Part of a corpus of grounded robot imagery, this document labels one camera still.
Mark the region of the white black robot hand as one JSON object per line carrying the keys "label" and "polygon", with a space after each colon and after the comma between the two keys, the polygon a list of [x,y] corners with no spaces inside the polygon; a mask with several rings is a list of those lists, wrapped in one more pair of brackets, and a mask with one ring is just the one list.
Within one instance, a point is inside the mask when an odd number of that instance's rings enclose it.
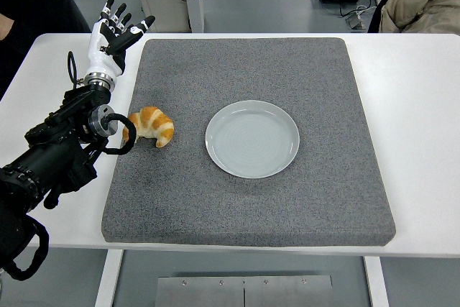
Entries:
{"label": "white black robot hand", "polygon": [[126,4],[121,4],[114,12],[114,0],[107,0],[101,10],[98,21],[94,24],[88,47],[90,66],[87,75],[103,73],[112,78],[120,76],[125,70],[126,51],[137,43],[155,22],[154,16],[148,16],[138,24],[127,22],[131,14],[126,11]]}

